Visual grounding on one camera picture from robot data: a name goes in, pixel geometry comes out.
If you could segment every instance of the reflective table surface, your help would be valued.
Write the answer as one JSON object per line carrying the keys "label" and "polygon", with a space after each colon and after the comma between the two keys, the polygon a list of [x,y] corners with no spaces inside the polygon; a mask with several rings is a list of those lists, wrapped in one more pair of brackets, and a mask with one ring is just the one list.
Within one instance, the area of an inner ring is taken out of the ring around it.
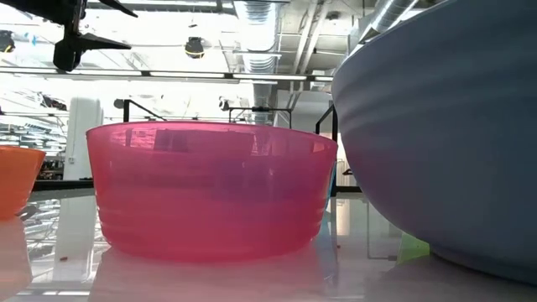
{"label": "reflective table surface", "polygon": [[319,235],[296,253],[188,264],[110,248],[92,190],[36,193],[33,216],[0,223],[0,300],[537,301],[537,288],[430,255],[364,196],[345,197],[330,201]]}

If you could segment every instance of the green object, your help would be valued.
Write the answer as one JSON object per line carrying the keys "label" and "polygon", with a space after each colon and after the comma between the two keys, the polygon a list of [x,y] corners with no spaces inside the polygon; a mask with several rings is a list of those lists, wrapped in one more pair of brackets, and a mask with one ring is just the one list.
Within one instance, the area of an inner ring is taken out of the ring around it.
{"label": "green object", "polygon": [[429,253],[429,243],[423,242],[420,239],[403,232],[397,264],[405,263],[414,258],[427,256]]}

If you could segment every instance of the gray bowl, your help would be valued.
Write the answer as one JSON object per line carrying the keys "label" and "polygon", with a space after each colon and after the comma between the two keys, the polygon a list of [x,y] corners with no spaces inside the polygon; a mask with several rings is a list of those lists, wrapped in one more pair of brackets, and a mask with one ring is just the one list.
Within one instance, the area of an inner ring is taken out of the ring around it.
{"label": "gray bowl", "polygon": [[447,1],[366,44],[332,92],[357,182],[451,261],[537,283],[537,1]]}

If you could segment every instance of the orange bowl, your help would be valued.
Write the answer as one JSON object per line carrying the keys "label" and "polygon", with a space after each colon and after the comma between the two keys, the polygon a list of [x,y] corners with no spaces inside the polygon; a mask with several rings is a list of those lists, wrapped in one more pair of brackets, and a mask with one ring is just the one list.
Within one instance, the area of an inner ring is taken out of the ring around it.
{"label": "orange bowl", "polygon": [[44,152],[39,150],[0,147],[0,221],[24,208],[43,159]]}

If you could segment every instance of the pink bowl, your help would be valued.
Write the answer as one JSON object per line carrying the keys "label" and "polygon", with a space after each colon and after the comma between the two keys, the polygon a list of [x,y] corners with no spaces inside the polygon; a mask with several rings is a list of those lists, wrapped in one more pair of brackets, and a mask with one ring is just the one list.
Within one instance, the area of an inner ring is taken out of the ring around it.
{"label": "pink bowl", "polygon": [[102,233],[119,250],[189,262],[262,258],[319,231],[337,144],[209,122],[131,122],[87,133]]}

